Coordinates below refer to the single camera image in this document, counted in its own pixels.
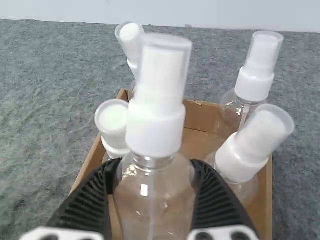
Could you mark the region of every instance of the bottle cap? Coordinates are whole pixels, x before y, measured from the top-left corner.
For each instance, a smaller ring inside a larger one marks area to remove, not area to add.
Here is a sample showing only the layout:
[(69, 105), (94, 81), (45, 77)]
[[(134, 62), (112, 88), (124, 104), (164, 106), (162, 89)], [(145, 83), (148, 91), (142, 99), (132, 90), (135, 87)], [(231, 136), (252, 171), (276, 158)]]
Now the bottle cap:
[(103, 146), (111, 154), (129, 151), (125, 139), (127, 120), (128, 103), (120, 99), (105, 101), (95, 111), (95, 125), (101, 133)]
[(259, 106), (243, 129), (232, 134), (218, 149), (217, 169), (235, 183), (249, 181), (294, 129), (294, 120), (285, 110), (271, 104)]
[(274, 69), (284, 37), (273, 31), (253, 34), (244, 66), (240, 69), (235, 94), (248, 102), (261, 102), (269, 96)]
[(116, 27), (114, 34), (127, 57), (134, 77), (137, 78), (138, 63), (141, 57), (141, 41), (145, 34), (144, 28), (141, 24), (124, 22)]
[(180, 149), (191, 49), (191, 41), (182, 37), (143, 36), (139, 79), (129, 104), (126, 133), (126, 142), (135, 153), (162, 158)]

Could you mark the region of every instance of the white wall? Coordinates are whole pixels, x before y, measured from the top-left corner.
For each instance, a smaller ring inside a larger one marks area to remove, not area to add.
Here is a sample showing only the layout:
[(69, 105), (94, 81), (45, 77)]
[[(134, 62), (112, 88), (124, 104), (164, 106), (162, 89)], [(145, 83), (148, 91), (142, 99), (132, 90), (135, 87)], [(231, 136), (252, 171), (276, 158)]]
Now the white wall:
[(320, 33), (320, 0), (0, 0), (0, 19)]

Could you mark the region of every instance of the spray bottle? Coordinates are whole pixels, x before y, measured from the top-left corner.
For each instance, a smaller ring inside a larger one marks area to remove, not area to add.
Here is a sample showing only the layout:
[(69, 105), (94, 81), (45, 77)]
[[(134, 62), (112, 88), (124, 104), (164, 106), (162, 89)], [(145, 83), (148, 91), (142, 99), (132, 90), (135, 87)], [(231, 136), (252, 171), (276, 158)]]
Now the spray bottle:
[(183, 97), (192, 43), (147, 33), (139, 80), (129, 103), (113, 197), (125, 240), (186, 239), (195, 203), (195, 170), (178, 153), (186, 108)]
[(130, 152), (125, 137), (127, 129), (128, 103), (112, 99), (102, 103), (94, 114), (95, 126), (101, 134), (106, 150), (102, 162), (123, 158)]
[(130, 101), (133, 98), (136, 89), (139, 72), (138, 63), (140, 62), (141, 57), (142, 36), (145, 34), (145, 30), (140, 24), (125, 22), (116, 27), (114, 34), (127, 57), (127, 64), (134, 76), (134, 80), (128, 90), (128, 100)]
[(257, 31), (253, 34), (235, 88), (227, 91), (220, 101), (221, 121), (216, 121), (210, 132), (209, 153), (217, 151), (232, 133), (241, 130), (258, 106), (267, 103), (283, 40), (277, 32)]
[(272, 152), (294, 131), (292, 117), (271, 104), (259, 106), (239, 132), (208, 155), (212, 165), (233, 189), (243, 205), (249, 205), (258, 192), (257, 173)]

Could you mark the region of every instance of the black rubber grip pad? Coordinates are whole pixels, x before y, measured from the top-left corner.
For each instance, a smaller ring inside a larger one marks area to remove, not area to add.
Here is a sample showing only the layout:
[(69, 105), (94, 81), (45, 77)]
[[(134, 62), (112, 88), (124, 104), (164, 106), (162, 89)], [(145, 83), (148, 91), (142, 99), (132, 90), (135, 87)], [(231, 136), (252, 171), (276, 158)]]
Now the black rubber grip pad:
[[(112, 240), (108, 195), (121, 159), (101, 165), (82, 181), (54, 212), (47, 227), (97, 232)], [(191, 160), (197, 194), (191, 230), (232, 225), (256, 229), (245, 208), (223, 178), (207, 163)]]

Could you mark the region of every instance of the cardboard box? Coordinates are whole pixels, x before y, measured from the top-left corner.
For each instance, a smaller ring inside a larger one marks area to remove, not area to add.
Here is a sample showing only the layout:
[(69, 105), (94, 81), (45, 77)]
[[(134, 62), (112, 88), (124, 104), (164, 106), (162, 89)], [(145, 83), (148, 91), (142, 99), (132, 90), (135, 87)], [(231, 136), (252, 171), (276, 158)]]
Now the cardboard box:
[[(128, 101), (128, 93), (122, 89), (117, 99)], [(202, 160), (207, 154), (209, 131), (215, 121), (220, 121), (218, 108), (215, 103), (204, 101), (185, 100), (186, 118), (183, 131), (181, 152), (189, 159)], [(84, 161), (71, 192), (99, 167), (106, 151), (98, 135)], [(272, 158), (259, 172), (259, 192), (253, 203), (247, 207), (247, 211), (260, 235), (260, 240), (272, 240)], [(114, 240), (122, 239), (122, 233), (117, 214), (115, 212), (112, 196), (109, 196), (109, 208), (111, 216), (112, 234)]]

